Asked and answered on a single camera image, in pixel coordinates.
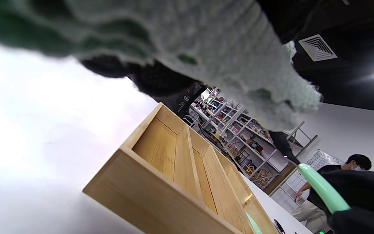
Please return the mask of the person's left hand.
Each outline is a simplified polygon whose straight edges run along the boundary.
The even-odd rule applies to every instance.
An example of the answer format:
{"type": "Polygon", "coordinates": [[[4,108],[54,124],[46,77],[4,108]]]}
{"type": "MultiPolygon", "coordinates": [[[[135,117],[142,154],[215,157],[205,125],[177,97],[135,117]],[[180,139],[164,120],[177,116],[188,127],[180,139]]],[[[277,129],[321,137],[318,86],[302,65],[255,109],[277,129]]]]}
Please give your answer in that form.
{"type": "Polygon", "coordinates": [[[122,62],[117,56],[98,55],[79,59],[89,71],[107,78],[128,77],[142,93],[151,97],[181,94],[202,82],[177,73],[158,61],[152,65],[122,62]]]}

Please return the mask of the person's right hand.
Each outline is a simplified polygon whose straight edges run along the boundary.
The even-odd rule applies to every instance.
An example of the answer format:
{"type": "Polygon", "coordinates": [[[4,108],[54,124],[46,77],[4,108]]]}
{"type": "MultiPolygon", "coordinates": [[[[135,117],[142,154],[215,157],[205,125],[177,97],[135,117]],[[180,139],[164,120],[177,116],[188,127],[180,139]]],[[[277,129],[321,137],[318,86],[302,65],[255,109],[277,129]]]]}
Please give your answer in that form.
{"type": "Polygon", "coordinates": [[[374,234],[374,212],[361,208],[334,212],[327,221],[336,234],[374,234]]]}

